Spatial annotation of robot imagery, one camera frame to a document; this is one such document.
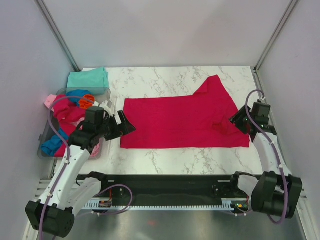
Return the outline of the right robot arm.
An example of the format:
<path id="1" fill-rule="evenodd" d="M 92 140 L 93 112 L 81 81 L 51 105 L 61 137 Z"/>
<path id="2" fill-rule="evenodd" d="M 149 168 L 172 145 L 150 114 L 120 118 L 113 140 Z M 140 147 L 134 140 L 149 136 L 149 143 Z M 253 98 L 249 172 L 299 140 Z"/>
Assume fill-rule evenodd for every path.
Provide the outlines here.
<path id="1" fill-rule="evenodd" d="M 279 217 L 280 224 L 291 219 L 303 189 L 302 180 L 294 177 L 281 156 L 278 136 L 269 124 L 271 106 L 256 101 L 250 108 L 244 105 L 230 122 L 253 143 L 258 152 L 263 173 L 253 175 L 237 171 L 231 178 L 229 191 L 235 197 L 249 197 L 253 212 Z"/>

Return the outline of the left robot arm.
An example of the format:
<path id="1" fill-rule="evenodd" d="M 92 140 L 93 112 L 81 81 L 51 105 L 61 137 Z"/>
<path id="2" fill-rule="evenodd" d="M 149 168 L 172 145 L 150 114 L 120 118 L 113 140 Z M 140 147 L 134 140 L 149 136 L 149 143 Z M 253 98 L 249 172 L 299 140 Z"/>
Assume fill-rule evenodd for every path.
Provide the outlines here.
<path id="1" fill-rule="evenodd" d="M 93 197 L 104 197 L 109 193 L 109 183 L 98 177 L 88 177 L 77 190 L 72 189 L 84 163 L 101 139 L 111 141 L 135 130 L 122 110 L 115 115 L 109 115 L 99 106 L 85 111 L 84 120 L 66 142 L 65 154 L 56 174 L 39 199 L 29 201 L 25 207 L 28 220 L 38 231 L 40 240 L 45 233 L 65 238 L 81 209 Z"/>

